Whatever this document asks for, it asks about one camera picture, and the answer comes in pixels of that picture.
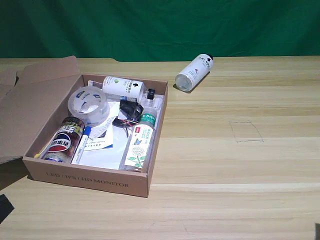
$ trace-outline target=paper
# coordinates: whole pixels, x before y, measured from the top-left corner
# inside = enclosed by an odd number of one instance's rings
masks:
[[[112,122],[115,120],[115,118],[119,114],[120,100],[115,100],[115,99],[111,99],[111,98],[107,98],[106,100],[107,100],[107,104],[108,104],[108,108],[109,108],[109,115],[103,123],[101,123],[100,125],[95,126],[91,129],[91,133],[89,136],[89,139],[91,141],[95,141],[105,131],[107,131],[109,126],[112,126]]]
[[[157,109],[157,118],[155,121],[155,129],[157,130],[158,122],[163,111],[163,95],[155,95],[156,103],[155,108]],[[117,112],[120,119],[124,119],[125,116],[120,112]],[[91,151],[84,151],[80,159],[79,165],[106,168],[106,169],[119,169],[127,142],[127,133],[121,127],[112,126],[113,133],[113,144],[111,148],[97,149]],[[131,128],[128,128],[129,135],[131,134]]]
[[[91,140],[89,138],[85,144],[84,151],[112,148],[113,143],[114,143],[114,133],[113,133],[113,127],[111,124],[109,125],[108,129],[95,140]]]

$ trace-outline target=black plastic piece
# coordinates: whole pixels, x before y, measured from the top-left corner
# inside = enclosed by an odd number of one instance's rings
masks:
[[[14,206],[8,200],[6,195],[0,195],[0,224],[5,220],[5,218],[14,210]]]
[[[125,115],[125,117],[128,120],[138,122],[144,108],[137,102],[121,100],[120,101],[120,110],[122,111],[122,113]],[[114,119],[112,124],[114,126],[120,127],[120,128],[130,127],[130,124],[124,122],[121,119],[118,119],[117,117]]]
[[[146,95],[146,98],[150,99],[150,100],[153,100],[155,98],[155,94],[156,94],[156,91],[154,89],[152,89],[152,88],[149,88],[148,92],[147,92],[147,95]]]

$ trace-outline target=cardboard box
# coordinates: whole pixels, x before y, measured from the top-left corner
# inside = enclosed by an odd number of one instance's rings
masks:
[[[147,197],[167,105],[166,81],[131,78],[164,95],[145,173],[34,158],[70,115],[70,95],[86,86],[88,80],[102,83],[104,78],[105,75],[81,74],[74,56],[27,66],[16,86],[0,101],[0,161],[23,156],[23,163],[36,181]]]
[[[0,101],[4,99],[5,96],[15,87],[16,80],[17,71],[12,68],[0,73]],[[0,164],[4,164],[18,158],[20,158],[20,156],[2,156],[2,154],[0,154]]]

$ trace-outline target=can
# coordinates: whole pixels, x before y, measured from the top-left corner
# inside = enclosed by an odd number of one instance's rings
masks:
[[[74,116],[66,117],[43,159],[71,163],[84,129],[85,124],[82,120]]]

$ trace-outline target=plastic bottle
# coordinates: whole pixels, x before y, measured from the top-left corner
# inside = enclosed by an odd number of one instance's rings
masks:
[[[141,103],[148,94],[155,94],[154,89],[147,89],[142,81],[125,79],[115,76],[106,76],[102,91],[106,94],[120,96],[121,100]]]
[[[191,91],[214,65],[210,54],[200,54],[192,60],[176,77],[175,85],[184,92]]]
[[[143,105],[139,123],[134,126],[125,147],[119,170],[144,172],[147,170],[151,146],[155,135],[157,110],[153,99],[148,99]]]

